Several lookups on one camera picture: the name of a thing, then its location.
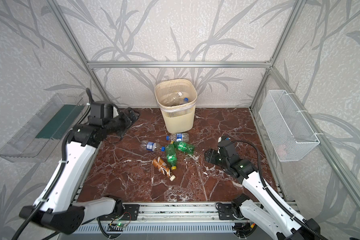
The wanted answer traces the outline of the green bottle yellow cap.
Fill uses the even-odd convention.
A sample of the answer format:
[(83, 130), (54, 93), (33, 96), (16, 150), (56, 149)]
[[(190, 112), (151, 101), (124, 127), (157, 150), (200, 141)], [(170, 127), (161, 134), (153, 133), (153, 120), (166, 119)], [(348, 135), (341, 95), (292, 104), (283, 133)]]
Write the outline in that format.
[(171, 142), (169, 145), (166, 146), (166, 157), (169, 165), (171, 166), (172, 170), (177, 169), (177, 154), (175, 145), (173, 142)]
[(181, 151), (189, 155), (194, 154), (194, 149), (195, 149), (194, 145), (188, 144), (186, 142), (174, 142), (174, 146), (178, 151)]

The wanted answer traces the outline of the small bottle blue cap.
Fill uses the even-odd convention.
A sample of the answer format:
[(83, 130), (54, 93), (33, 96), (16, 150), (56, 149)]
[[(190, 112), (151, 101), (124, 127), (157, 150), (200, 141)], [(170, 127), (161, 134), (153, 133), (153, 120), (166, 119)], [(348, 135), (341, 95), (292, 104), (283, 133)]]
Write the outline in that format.
[(173, 142), (188, 142), (190, 140), (190, 136), (187, 133), (176, 133), (166, 136), (166, 140)]

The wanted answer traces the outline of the large clear bottle white cap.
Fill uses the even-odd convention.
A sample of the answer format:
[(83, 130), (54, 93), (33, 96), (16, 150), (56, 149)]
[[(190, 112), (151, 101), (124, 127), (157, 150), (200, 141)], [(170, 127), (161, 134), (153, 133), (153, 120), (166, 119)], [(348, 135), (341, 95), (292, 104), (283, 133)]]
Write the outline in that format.
[(182, 101), (182, 96), (182, 92), (171, 93), (163, 100), (163, 105), (166, 107), (177, 106)]

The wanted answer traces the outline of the brown Nescafe coffee bottle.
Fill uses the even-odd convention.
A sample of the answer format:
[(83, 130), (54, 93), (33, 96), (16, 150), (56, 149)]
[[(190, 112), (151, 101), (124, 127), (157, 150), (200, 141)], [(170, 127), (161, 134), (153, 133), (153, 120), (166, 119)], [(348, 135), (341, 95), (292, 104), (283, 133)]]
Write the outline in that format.
[(167, 178), (170, 179), (170, 181), (174, 181), (176, 179), (176, 176), (173, 175), (168, 165), (163, 161), (161, 157), (157, 157), (153, 159), (152, 164), (155, 168), (158, 169), (160, 173), (165, 175)]

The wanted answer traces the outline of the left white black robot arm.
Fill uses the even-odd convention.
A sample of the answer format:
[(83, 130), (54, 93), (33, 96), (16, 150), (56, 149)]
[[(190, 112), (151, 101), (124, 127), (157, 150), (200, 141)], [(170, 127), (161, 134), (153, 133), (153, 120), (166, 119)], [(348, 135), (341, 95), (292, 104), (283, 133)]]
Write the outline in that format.
[(101, 216), (122, 216), (125, 208), (121, 198), (106, 196), (98, 200), (74, 203), (80, 183), (86, 178), (96, 157), (100, 144), (110, 134), (119, 138), (139, 119), (140, 113), (132, 108), (120, 110), (112, 102), (94, 101), (91, 90), (86, 89), (89, 98), (84, 116), (62, 141), (62, 159), (59, 161), (50, 181), (31, 206), (24, 206), (19, 214), (24, 222), (13, 235), (17, 240), (26, 226), (32, 222), (66, 235), (75, 232), (83, 223)]

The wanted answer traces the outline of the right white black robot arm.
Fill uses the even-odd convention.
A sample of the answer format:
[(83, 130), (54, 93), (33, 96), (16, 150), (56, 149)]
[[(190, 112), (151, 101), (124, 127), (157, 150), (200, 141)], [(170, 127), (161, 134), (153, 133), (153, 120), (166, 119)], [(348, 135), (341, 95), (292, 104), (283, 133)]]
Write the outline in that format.
[(225, 138), (218, 149), (205, 152), (206, 162), (219, 166), (241, 182), (263, 205), (258, 207), (250, 197), (241, 195), (232, 201), (232, 212), (238, 219), (248, 219), (274, 240), (323, 240), (321, 228), (314, 219), (306, 219), (294, 210), (263, 178), (261, 160), (254, 165), (236, 151), (235, 141)]

